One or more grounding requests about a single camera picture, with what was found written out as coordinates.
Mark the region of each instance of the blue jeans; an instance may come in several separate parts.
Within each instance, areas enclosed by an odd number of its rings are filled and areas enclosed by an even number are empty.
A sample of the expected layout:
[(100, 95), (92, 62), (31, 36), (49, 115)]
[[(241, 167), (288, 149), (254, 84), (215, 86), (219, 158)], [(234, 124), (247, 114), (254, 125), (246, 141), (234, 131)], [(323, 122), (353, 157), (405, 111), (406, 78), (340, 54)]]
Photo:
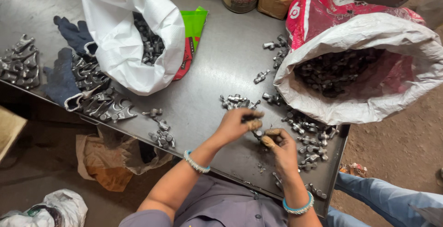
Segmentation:
[[(335, 190), (367, 204), (394, 227), (433, 226), (415, 212), (409, 204), (417, 207), (443, 207), (443, 195), (403, 189), (380, 179), (364, 179), (346, 173), (338, 173)], [(329, 207), (326, 227), (368, 227), (356, 218)]]

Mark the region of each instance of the work glove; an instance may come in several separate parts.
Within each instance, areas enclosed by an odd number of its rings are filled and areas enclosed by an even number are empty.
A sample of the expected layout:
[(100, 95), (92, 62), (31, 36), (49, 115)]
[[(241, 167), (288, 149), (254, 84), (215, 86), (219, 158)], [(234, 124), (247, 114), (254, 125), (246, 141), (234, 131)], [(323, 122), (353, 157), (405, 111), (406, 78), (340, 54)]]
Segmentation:
[(95, 44), (94, 39), (92, 39), (91, 34), (89, 34), (85, 21), (78, 21), (77, 28), (67, 18), (55, 16), (54, 24), (58, 25), (58, 30), (77, 54), (95, 57), (95, 51), (98, 46)]
[(80, 99), (83, 97), (75, 85), (75, 77), (71, 70), (72, 60), (72, 50), (63, 48), (58, 52), (58, 59), (54, 61), (54, 69), (43, 68), (48, 82), (42, 86), (43, 92), (68, 112), (80, 108)]

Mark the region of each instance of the blue bangle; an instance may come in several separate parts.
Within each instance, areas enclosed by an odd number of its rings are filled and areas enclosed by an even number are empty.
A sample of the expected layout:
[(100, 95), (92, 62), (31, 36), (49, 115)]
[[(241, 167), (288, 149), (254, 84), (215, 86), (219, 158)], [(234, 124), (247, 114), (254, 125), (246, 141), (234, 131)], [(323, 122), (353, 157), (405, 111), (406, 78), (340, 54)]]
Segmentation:
[(202, 167), (201, 165), (197, 164), (189, 155), (191, 154), (192, 150), (186, 150), (183, 156), (185, 157), (186, 162), (191, 165), (192, 168), (194, 168), (199, 173), (209, 173), (211, 170), (211, 167)]
[(307, 204), (305, 206), (303, 206), (300, 209), (292, 209), (289, 208), (286, 204), (286, 199), (283, 198), (283, 208), (288, 212), (288, 213), (292, 213), (292, 214), (296, 214), (296, 215), (301, 215), (306, 213), (309, 209), (312, 208), (312, 206), (314, 205), (314, 197), (312, 196), (312, 194), (308, 191), (307, 195), (309, 196), (309, 202), (307, 202)]

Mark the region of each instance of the hand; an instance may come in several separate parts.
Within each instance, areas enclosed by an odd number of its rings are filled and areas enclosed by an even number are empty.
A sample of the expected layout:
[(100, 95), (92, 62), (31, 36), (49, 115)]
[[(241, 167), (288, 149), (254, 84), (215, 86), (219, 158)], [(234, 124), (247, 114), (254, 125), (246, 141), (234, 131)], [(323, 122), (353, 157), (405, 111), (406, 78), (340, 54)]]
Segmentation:
[(267, 129), (261, 141), (274, 152), (276, 170), (284, 181), (294, 173), (298, 173), (297, 145), (286, 130), (283, 128)]
[(247, 108), (232, 109), (226, 112), (220, 122), (219, 127), (213, 134), (223, 145), (226, 145), (240, 138), (247, 131), (255, 130), (262, 126), (261, 120), (264, 112), (254, 111)]

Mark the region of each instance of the metal table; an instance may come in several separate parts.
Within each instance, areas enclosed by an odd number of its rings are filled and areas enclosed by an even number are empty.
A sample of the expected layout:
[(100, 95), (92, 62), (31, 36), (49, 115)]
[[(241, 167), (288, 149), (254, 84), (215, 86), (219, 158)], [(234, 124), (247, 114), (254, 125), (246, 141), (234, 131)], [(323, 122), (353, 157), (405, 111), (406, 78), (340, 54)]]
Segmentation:
[[(67, 46), (57, 26), (53, 24), (53, 16), (64, 16), (72, 22), (84, 20), (81, 0), (1, 1), (0, 49), (8, 48), (22, 34), (27, 33), (36, 38), (41, 68), (52, 67), (58, 51)], [(138, 116), (107, 125), (154, 145), (148, 132), (156, 131), (157, 123), (141, 112), (163, 108), (161, 118), (171, 126), (171, 133), (176, 139), (176, 149), (169, 149), (168, 152), (182, 156), (185, 150), (196, 148), (217, 129), (225, 113), (219, 96), (241, 94), (252, 102), (262, 100), (257, 109), (265, 111), (263, 129), (271, 125), (273, 128), (284, 127), (296, 138), (297, 134), (290, 130), (289, 124), (280, 120), (287, 112), (285, 106), (270, 105), (261, 98), (263, 92), (275, 94), (272, 57), (278, 51), (263, 50), (261, 45), (270, 40), (276, 41), (279, 34), (285, 33), (284, 21), (256, 10), (235, 14), (226, 9), (221, 0), (171, 1), (181, 10), (195, 10), (198, 6), (209, 10), (191, 69), (183, 79), (172, 82), (169, 87), (148, 97), (133, 94), (113, 82), (111, 86), (130, 98), (135, 105), (132, 111)], [(271, 73), (266, 80), (255, 85), (252, 80), (258, 72), (267, 69), (271, 69)], [(45, 83), (46, 77), (42, 76), (42, 79)], [(38, 88), (32, 93), (44, 96)], [(302, 179), (306, 183), (312, 182), (328, 195), (327, 200), (317, 200), (314, 205), (319, 216), (327, 213), (349, 126), (340, 126), (339, 129), (340, 135), (330, 141), (327, 147), (329, 161), (319, 161), (316, 170), (302, 172)], [(272, 176), (274, 155), (263, 147), (248, 133), (219, 151), (211, 163), (212, 170), (260, 193), (281, 199), (283, 193), (274, 184)], [(266, 168), (262, 174), (257, 164)]]

